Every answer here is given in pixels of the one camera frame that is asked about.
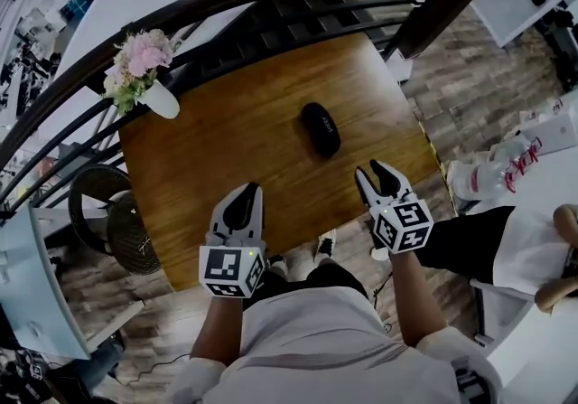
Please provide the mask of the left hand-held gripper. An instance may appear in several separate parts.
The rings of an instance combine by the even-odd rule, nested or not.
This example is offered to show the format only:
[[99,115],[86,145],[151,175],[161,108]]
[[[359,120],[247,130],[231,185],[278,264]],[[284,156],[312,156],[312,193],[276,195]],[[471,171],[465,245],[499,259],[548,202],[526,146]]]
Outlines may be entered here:
[[213,209],[199,250],[199,281],[214,296],[250,298],[265,268],[263,189],[245,183]]

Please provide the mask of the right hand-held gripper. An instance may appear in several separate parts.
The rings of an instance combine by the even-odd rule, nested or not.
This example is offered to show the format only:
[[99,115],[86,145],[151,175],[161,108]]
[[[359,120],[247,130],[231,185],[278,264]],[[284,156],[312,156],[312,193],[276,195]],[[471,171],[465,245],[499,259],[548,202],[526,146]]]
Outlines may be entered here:
[[399,254],[425,246],[434,225],[425,200],[396,202],[412,192],[407,178],[390,164],[371,160],[369,166],[378,179],[378,185],[361,168],[355,170],[355,183],[361,200],[374,221],[372,236],[375,254]]

